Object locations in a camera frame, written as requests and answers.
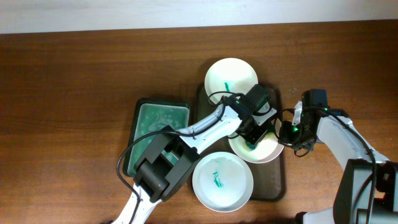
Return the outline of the yellow green sponge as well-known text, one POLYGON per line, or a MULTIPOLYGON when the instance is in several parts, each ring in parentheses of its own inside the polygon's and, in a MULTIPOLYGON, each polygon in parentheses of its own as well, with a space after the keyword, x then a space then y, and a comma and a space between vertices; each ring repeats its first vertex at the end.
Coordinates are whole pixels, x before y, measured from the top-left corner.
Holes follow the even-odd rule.
POLYGON ((256 148, 256 145, 253 145, 253 144, 251 144, 251 143, 248 142, 248 141, 245 141, 245 145, 246 145, 248 151, 253 151, 253 150, 255 150, 255 148, 256 148))

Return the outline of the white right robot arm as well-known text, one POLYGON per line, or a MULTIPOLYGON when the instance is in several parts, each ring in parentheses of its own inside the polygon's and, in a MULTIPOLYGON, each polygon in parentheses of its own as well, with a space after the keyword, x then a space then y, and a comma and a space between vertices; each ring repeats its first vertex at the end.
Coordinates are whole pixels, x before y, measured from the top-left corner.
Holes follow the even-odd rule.
POLYGON ((279 142, 310 152, 325 144, 343 169, 333 206, 300 212, 296 223, 397 223, 397 163, 377 152, 343 110, 326 106, 289 109, 279 142))

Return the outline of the white plate green stain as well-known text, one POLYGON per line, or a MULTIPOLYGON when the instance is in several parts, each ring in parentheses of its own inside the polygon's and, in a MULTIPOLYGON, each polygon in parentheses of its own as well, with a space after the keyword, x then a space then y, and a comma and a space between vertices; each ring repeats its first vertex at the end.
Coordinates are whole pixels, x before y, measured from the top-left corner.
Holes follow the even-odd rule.
POLYGON ((217 91, 246 94, 258 77, 252 66, 238 58, 224 58, 215 62, 205 76, 205 91, 208 96, 217 91))

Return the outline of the pinkish white plate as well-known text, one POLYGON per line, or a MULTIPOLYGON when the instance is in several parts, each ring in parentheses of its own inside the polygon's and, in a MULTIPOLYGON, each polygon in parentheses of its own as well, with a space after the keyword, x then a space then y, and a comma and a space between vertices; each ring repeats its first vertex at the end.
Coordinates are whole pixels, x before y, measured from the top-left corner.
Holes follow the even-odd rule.
POLYGON ((233 152, 246 162, 253 164, 262 164, 275 159, 283 150, 284 146, 278 142, 273 131, 266 134, 264 139, 256 144, 253 151, 248 151, 245 145, 245 139, 239 136, 234 139, 228 139, 233 152))

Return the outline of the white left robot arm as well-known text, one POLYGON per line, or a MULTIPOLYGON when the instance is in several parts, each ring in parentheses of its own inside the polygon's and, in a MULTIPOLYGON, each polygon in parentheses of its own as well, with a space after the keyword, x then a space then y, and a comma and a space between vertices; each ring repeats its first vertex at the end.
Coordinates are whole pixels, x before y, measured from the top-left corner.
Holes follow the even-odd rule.
POLYGON ((276 114, 273 108, 265 109, 267 104, 265 96, 224 96, 214 112, 196 124, 179 130, 166 126, 133 141, 127 151, 153 137, 134 163, 134 183, 120 177, 131 196, 115 222, 144 223, 159 203, 180 190, 199 163, 200 154, 217 140, 237 133, 258 144, 266 135, 267 120, 276 114))

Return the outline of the white plate green scribble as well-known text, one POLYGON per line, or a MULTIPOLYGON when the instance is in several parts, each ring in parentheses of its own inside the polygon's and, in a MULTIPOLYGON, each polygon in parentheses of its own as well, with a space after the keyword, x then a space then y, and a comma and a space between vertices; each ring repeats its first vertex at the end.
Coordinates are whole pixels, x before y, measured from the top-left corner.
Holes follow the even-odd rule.
POLYGON ((192 187, 205 207, 228 213, 248 202, 254 189, 254 179, 249 166, 240 157, 230 152, 214 152, 197 164, 192 187))

